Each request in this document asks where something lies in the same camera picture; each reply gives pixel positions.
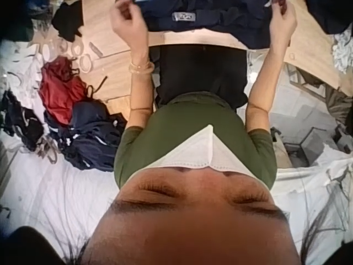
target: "wrist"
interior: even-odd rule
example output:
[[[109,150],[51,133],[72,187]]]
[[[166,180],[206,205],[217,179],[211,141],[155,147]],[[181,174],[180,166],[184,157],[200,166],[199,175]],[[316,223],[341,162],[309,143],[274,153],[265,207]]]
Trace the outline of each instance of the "wrist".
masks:
[[[136,66],[144,66],[149,62],[148,48],[141,51],[131,51],[131,62]]]
[[[283,49],[283,48],[275,47],[271,44],[269,54],[283,60],[286,55],[286,50],[287,48]]]

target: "olive green t-shirt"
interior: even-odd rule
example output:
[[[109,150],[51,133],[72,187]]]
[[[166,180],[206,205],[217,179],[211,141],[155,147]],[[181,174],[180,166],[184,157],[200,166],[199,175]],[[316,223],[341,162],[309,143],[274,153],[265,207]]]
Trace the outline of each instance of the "olive green t-shirt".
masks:
[[[165,156],[210,124],[236,157],[271,188],[277,164],[270,133],[263,129],[247,133],[234,110],[221,98],[207,92],[181,95],[158,109],[144,129],[125,130],[114,163],[119,188],[136,171]]]

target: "fingers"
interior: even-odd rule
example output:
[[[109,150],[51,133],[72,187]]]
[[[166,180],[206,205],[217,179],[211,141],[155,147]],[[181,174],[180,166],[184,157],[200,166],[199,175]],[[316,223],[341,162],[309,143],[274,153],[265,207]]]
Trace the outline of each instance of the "fingers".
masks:
[[[272,2],[272,16],[273,17],[278,17],[278,16],[282,16],[281,14],[281,7],[280,4],[278,4],[278,2],[273,1]]]
[[[138,5],[130,4],[129,5],[129,11],[130,11],[132,20],[142,18],[141,9],[139,8]]]
[[[117,0],[114,4],[115,8],[121,9],[123,6],[126,6],[127,9],[128,4],[132,3],[132,0]]]
[[[294,5],[291,2],[287,3],[287,12],[285,13],[285,15],[288,15],[288,14],[291,14],[295,18],[297,17],[296,9],[295,9]]]
[[[111,20],[121,23],[124,20],[131,19],[129,12],[129,4],[131,3],[132,0],[116,1],[110,9]]]

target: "sleeve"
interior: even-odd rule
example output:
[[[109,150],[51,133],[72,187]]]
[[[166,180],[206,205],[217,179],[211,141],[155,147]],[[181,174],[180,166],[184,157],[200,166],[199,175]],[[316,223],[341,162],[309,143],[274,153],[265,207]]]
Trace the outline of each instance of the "sleeve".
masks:
[[[249,136],[260,156],[266,177],[263,181],[271,188],[277,176],[277,160],[271,134],[264,129],[255,129],[249,132]]]
[[[124,160],[126,160],[126,156],[128,155],[129,148],[132,143],[136,140],[136,138],[140,135],[143,128],[138,126],[132,126],[127,128],[121,136],[121,141],[119,147],[117,148],[117,152],[115,155],[114,161],[114,176],[115,181],[117,182],[118,186],[121,186],[121,173],[122,173],[122,166],[124,164]]]

